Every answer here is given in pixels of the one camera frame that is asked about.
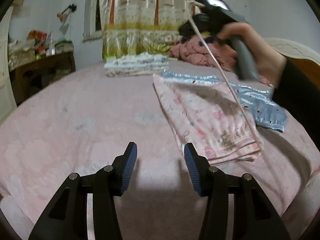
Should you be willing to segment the black sleeved right forearm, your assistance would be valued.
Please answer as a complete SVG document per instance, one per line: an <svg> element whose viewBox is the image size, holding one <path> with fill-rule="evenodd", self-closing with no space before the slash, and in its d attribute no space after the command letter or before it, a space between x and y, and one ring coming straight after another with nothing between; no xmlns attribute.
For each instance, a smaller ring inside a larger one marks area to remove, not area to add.
<svg viewBox="0 0 320 240"><path fill-rule="evenodd" d="M291 61L285 64L272 100L289 111L319 148L319 88Z"/></svg>

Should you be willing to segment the person's right hand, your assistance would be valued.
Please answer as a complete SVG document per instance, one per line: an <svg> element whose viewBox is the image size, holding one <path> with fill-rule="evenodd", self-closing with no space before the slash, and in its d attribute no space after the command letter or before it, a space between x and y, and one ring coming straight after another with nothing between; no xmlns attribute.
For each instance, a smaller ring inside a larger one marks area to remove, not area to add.
<svg viewBox="0 0 320 240"><path fill-rule="evenodd" d="M274 50L248 23L225 24L217 35L222 40L228 40L232 36L242 38L254 57L259 73L274 87L278 87L287 59Z"/></svg>

